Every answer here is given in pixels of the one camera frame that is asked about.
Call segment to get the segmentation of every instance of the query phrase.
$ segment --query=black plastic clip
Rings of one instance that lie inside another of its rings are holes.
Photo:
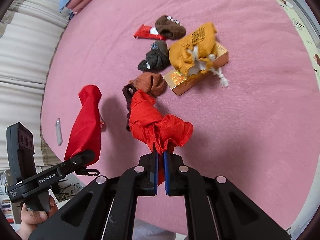
[[[97,169],[86,169],[85,167],[81,167],[75,171],[77,175],[86,175],[86,176],[99,176],[100,171]]]

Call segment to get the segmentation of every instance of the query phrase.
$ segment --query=red bag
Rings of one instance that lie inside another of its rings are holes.
[[[64,160],[84,151],[92,150],[95,154],[94,160],[87,166],[99,160],[101,150],[101,129],[98,103],[101,92],[94,85],[85,86],[79,93],[82,108],[72,127],[69,143]]]
[[[141,25],[137,32],[133,35],[137,38],[153,39],[153,40],[162,40],[165,41],[166,38],[161,36],[154,27]]]

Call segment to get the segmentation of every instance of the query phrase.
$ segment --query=beige curtain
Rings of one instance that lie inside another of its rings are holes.
[[[1,20],[0,169],[9,167],[6,128],[16,122],[33,133],[36,166],[59,162],[40,138],[46,76],[59,38],[68,24],[56,8],[56,4],[43,0],[15,0]]]

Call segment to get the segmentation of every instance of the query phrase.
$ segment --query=gift box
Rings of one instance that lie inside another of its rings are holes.
[[[215,69],[218,69],[225,65],[228,62],[229,52],[222,46],[220,43],[216,42],[217,47],[217,58],[212,62],[212,66]],[[164,80],[167,82],[170,89],[177,95],[180,96],[195,84],[199,83],[201,80],[204,80],[209,75],[213,75],[211,71],[208,71],[205,74],[198,76],[195,79],[188,79],[179,70],[175,68],[169,71],[163,76]]]

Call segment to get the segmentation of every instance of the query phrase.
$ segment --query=red wrapper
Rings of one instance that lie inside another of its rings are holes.
[[[102,130],[105,126],[106,126],[106,123],[103,120],[102,116],[100,115],[100,130]]]
[[[152,34],[152,32],[157,32],[155,29],[152,29],[152,26],[145,26],[144,24],[137,30],[137,32],[133,35],[136,39],[143,38],[143,39],[153,39],[153,40],[161,40],[165,41],[166,38],[159,34]]]

